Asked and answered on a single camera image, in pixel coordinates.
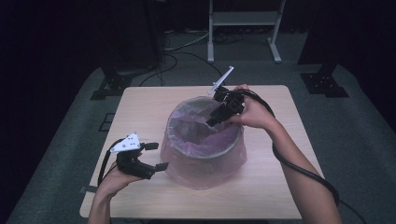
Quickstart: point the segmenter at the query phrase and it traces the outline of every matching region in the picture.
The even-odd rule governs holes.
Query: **forearm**
[[[287,161],[318,175],[318,171],[295,145],[277,120],[266,126],[277,152]],[[282,164],[291,195],[305,223],[342,223],[332,194],[319,182]]]
[[[89,224],[110,223],[110,201],[110,196],[95,195],[88,217]]]

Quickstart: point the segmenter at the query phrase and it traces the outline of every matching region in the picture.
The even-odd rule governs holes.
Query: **bin liner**
[[[165,172],[182,186],[213,188],[247,161],[241,124],[206,124],[218,106],[209,97],[196,97],[179,104],[168,119],[161,159],[169,162]]]

